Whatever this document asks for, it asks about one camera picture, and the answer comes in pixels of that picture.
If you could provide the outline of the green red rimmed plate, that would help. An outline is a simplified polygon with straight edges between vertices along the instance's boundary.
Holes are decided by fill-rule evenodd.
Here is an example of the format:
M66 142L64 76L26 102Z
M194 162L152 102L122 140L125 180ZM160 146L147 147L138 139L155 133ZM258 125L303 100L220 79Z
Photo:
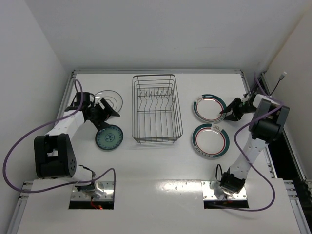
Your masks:
M203 157L217 159L224 156L230 147L228 133L217 124L205 123L192 133L192 145Z
M193 102L194 114L207 123L219 123L224 120L226 113L226 103L218 96L212 94L202 94Z

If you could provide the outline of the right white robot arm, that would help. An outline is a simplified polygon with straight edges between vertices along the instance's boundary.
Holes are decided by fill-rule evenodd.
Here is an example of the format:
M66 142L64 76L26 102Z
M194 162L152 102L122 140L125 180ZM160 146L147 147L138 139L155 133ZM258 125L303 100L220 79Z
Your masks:
M237 160L222 174L219 186L225 194L239 193L244 187L250 168L261 151L282 134L290 108L262 94L236 98L226 107L226 120L239 121L244 114L253 113L247 125L248 140Z

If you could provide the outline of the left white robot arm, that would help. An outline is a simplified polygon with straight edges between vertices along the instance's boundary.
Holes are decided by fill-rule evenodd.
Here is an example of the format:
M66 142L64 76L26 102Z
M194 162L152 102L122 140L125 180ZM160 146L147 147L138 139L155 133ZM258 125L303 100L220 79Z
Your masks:
M120 115L104 98L95 101L90 96L88 92L76 94L54 128L34 139L35 166L39 178L73 182L77 191L100 198L106 195L104 185L95 181L93 170L77 163L71 140L85 122L90 121L98 131L106 130L110 127L107 120Z

